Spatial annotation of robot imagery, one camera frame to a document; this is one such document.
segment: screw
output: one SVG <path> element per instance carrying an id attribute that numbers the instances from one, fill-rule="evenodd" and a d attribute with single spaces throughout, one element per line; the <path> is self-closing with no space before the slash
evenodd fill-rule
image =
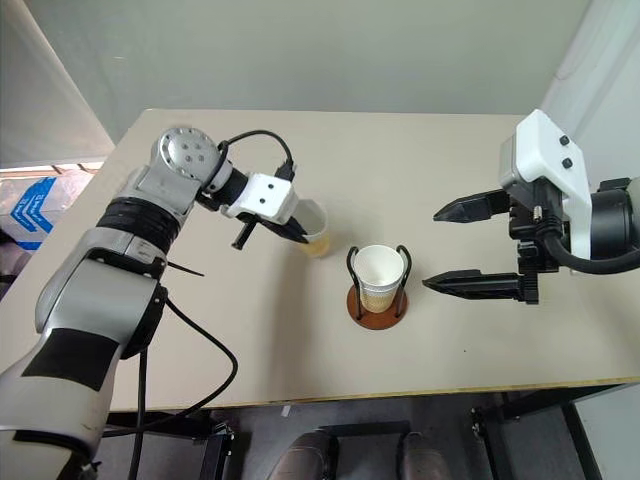
<path id="1" fill-rule="evenodd" d="M 540 205 L 536 205 L 533 207 L 533 221 L 539 222 L 542 220 L 542 207 Z"/>

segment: shoe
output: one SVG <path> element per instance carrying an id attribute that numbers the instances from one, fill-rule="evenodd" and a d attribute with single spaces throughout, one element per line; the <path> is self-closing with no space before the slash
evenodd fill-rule
<path id="1" fill-rule="evenodd" d="M 419 432 L 411 432 L 398 445 L 400 480 L 452 480 L 442 453 L 430 448 Z"/>
<path id="2" fill-rule="evenodd" d="M 321 430 L 298 437 L 280 457 L 268 480 L 334 480 L 338 439 Z"/>

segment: wire cup holder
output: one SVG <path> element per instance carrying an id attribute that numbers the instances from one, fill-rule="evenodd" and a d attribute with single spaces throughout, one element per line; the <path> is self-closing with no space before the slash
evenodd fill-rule
<path id="1" fill-rule="evenodd" d="M 363 327 L 370 328 L 372 330 L 389 328 L 398 323 L 409 308 L 409 299 L 405 292 L 405 285 L 409 278 L 409 274 L 411 273 L 411 255 L 404 245 L 398 245 L 396 247 L 396 252 L 401 256 L 404 256 L 404 274 L 402 275 L 402 279 L 398 285 L 398 290 L 396 291 L 392 306 L 384 312 L 372 313 L 365 310 L 362 305 L 362 301 L 360 300 L 360 282 L 353 269 L 353 258 L 359 251 L 360 249 L 358 247 L 353 246 L 349 249 L 349 253 L 347 254 L 347 270 L 349 270 L 351 280 L 353 281 L 353 286 L 350 288 L 349 294 L 347 295 L 347 310 L 349 311 L 351 318 Z"/>

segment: wooden coaster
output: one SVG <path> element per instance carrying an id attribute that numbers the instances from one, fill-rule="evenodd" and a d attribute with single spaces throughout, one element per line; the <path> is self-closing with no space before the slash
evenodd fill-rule
<path id="1" fill-rule="evenodd" d="M 400 310 L 399 317 L 396 317 L 396 295 L 391 306 L 382 313 L 371 313 L 361 306 L 360 311 L 362 312 L 362 318 L 360 320 L 356 320 L 356 287 L 352 286 L 349 290 L 349 294 L 347 295 L 347 310 L 354 322 L 361 327 L 368 328 L 370 330 L 384 330 L 385 328 L 393 327 L 396 323 L 402 320 L 404 314 L 407 313 L 407 309 L 409 308 L 409 298 L 404 291 L 402 292 L 402 295 L 404 298 L 402 300 L 402 310 Z"/>

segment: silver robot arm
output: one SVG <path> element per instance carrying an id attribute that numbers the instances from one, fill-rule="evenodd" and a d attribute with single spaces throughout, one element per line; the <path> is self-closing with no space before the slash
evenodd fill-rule
<path id="1" fill-rule="evenodd" d="M 246 223 L 237 248 L 257 223 L 305 242 L 291 217 L 298 198 L 288 149 L 277 176 L 245 176 L 226 156 L 229 143 L 190 127 L 163 133 L 149 165 L 129 176 L 49 280 L 36 306 L 38 343 L 0 375 L 0 478 L 95 477 L 116 366 L 153 337 L 166 255 L 196 201 Z"/>

